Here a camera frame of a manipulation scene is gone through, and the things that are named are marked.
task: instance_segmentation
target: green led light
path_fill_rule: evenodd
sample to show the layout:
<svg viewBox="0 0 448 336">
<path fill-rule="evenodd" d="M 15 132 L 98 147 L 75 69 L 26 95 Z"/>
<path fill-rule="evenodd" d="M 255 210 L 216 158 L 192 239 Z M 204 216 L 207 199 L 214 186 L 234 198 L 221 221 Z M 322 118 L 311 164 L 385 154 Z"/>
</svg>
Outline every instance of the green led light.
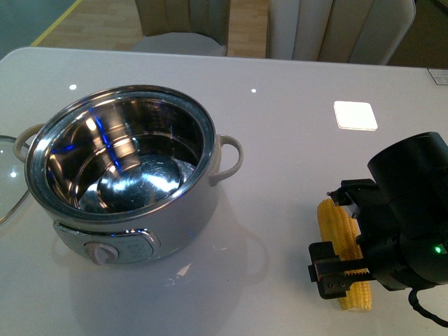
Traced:
<svg viewBox="0 0 448 336">
<path fill-rule="evenodd" d="M 438 244 L 438 245 L 434 246 L 434 251 L 437 254 L 448 254 L 448 252 L 445 249 L 445 247 L 443 246 L 443 244 Z"/>
</svg>

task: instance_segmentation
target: chair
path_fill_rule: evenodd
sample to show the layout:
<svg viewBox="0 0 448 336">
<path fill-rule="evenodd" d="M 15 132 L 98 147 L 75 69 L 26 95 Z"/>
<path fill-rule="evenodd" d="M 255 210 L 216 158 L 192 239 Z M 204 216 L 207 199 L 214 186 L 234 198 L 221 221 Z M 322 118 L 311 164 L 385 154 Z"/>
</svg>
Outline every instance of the chair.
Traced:
<svg viewBox="0 0 448 336">
<path fill-rule="evenodd" d="M 230 0 L 135 0 L 143 38 L 131 51 L 225 56 Z"/>
<path fill-rule="evenodd" d="M 271 0 L 266 56 L 387 64 L 414 16 L 414 0 Z"/>
</svg>

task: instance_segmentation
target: white table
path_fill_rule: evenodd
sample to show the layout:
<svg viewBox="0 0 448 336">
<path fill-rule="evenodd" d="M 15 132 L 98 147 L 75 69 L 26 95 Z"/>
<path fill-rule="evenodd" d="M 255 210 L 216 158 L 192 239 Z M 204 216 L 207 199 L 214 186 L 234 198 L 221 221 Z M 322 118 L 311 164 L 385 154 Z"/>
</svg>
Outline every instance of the white table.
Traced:
<svg viewBox="0 0 448 336">
<path fill-rule="evenodd" d="M 25 48 L 0 62 L 0 134 L 16 137 L 85 95 L 131 84 L 198 100 L 217 133 L 241 141 L 243 167 L 221 183 L 202 234 L 154 263 L 93 265 L 29 198 L 0 226 L 2 335 L 445 332 L 412 310 L 408 290 L 377 282 L 371 312 L 343 312 L 319 297 L 307 266 L 327 191 L 369 178 L 368 160 L 401 139 L 435 131 L 448 140 L 448 86 L 426 69 Z M 336 100 L 369 102 L 378 130 L 338 128 Z M 223 166 L 235 157 L 225 150 Z M 448 286 L 438 286 L 420 299 L 448 318 L 447 296 Z"/>
</svg>

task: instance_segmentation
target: pot handle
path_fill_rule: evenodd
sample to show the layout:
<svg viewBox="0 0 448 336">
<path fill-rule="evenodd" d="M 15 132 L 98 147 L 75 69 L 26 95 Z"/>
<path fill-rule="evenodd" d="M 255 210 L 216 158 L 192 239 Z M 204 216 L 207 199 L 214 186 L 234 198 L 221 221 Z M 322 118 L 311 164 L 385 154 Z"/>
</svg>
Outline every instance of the pot handle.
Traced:
<svg viewBox="0 0 448 336">
<path fill-rule="evenodd" d="M 13 152 L 17 159 L 25 163 L 26 157 L 22 155 L 22 147 L 25 144 L 25 141 L 28 140 L 31 136 L 35 135 L 42 128 L 43 124 L 37 124 L 35 126 L 31 126 L 29 129 L 26 129 L 21 135 L 17 137 L 14 141 Z"/>
<path fill-rule="evenodd" d="M 218 184 L 218 182 L 228 179 L 233 174 L 238 172 L 239 168 L 241 168 L 241 165 L 243 164 L 243 159 L 244 159 L 243 147 L 238 142 L 238 140 L 236 140 L 235 138 L 232 138 L 231 136 L 228 136 L 228 135 L 219 134 L 218 141 L 219 141 L 218 145 L 220 146 L 220 148 L 219 148 L 220 150 L 224 145 L 231 145 L 231 146 L 235 147 L 238 151 L 238 161 L 237 161 L 237 163 L 235 163 L 235 165 L 232 168 L 210 175 L 209 180 L 210 180 L 210 184 L 212 186 L 216 186 Z"/>
</svg>

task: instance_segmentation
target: glass lid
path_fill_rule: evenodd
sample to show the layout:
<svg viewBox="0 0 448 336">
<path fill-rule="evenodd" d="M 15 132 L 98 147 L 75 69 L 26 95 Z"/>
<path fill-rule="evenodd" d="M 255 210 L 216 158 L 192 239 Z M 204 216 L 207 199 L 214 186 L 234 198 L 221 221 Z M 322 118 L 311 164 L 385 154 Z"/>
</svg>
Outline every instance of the glass lid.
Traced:
<svg viewBox="0 0 448 336">
<path fill-rule="evenodd" d="M 5 222 L 24 202 L 29 191 L 23 162 L 13 152 L 15 138 L 0 135 L 0 224 Z M 27 154 L 28 145 L 22 147 Z"/>
</svg>

